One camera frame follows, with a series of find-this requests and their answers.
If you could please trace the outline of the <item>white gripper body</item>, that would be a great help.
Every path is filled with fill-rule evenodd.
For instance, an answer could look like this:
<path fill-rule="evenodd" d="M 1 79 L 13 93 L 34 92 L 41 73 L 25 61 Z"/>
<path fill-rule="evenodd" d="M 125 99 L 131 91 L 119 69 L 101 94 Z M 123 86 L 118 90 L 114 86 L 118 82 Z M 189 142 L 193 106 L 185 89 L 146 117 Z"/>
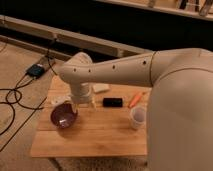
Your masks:
<path fill-rule="evenodd" d="M 75 104 L 85 104 L 92 101 L 92 89 L 89 83 L 70 86 L 71 99 Z"/>

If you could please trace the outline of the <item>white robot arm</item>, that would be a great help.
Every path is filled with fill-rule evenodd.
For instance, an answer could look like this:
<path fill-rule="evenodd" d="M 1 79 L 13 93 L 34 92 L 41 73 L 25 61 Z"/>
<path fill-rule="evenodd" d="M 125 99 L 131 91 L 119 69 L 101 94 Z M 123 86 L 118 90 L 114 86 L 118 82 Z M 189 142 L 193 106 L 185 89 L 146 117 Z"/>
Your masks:
<path fill-rule="evenodd" d="M 80 52 L 59 76 L 77 104 L 91 100 L 92 83 L 149 87 L 149 171 L 213 171 L 212 51 L 154 51 L 100 63 Z"/>

